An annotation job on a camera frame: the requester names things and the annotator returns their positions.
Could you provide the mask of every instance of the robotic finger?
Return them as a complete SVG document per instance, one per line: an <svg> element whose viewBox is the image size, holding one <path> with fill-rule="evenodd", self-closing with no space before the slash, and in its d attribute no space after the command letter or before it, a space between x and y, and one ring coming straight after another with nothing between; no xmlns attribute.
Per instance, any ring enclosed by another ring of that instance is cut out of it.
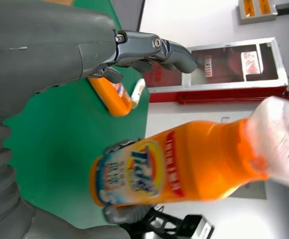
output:
<svg viewBox="0 0 289 239"><path fill-rule="evenodd" d="M133 67L141 73L150 71L151 61L158 62L168 70L178 69L183 73L191 73L197 67L186 48L155 34L122 30L117 32L115 39L116 57L106 62L107 66ZM104 77L106 70L101 70L104 72L102 77Z"/></svg>

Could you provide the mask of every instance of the brand logo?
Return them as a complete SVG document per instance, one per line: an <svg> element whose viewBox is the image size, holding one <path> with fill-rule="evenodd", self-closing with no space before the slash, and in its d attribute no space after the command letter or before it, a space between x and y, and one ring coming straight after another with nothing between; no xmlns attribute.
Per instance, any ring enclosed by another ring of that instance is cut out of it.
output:
<svg viewBox="0 0 289 239"><path fill-rule="evenodd" d="M159 194L164 182L163 157L154 141L142 143L127 163L127 180L132 191L145 196Z"/></svg>

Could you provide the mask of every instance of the transparent bottle cap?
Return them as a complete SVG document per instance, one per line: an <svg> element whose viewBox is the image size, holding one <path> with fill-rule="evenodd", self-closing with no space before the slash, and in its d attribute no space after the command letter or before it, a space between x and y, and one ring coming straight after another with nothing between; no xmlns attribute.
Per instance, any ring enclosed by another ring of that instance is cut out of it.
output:
<svg viewBox="0 0 289 239"><path fill-rule="evenodd" d="M289 101L262 101L248 120L247 133L256 156L265 160L267 173L289 185Z"/></svg>

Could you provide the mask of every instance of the detergent bottle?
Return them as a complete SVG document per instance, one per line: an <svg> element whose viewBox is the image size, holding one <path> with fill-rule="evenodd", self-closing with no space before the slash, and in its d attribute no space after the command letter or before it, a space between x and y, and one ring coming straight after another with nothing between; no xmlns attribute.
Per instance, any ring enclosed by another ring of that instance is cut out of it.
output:
<svg viewBox="0 0 289 239"><path fill-rule="evenodd" d="M250 181L289 185L289 102L262 101L231 123L193 121L98 158L91 194L100 206L209 201Z"/></svg>

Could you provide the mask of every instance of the orange sign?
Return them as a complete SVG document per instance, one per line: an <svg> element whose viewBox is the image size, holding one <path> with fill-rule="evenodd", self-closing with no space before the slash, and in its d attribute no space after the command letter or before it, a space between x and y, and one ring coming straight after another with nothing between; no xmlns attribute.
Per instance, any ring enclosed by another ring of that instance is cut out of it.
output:
<svg viewBox="0 0 289 239"><path fill-rule="evenodd" d="M271 8L270 4L268 3L268 0L259 0L259 3L259 9L261 10L262 14L270 14Z"/></svg>
<svg viewBox="0 0 289 239"><path fill-rule="evenodd" d="M244 0L243 1L244 5L245 15L247 17L255 16L254 6L253 0Z"/></svg>

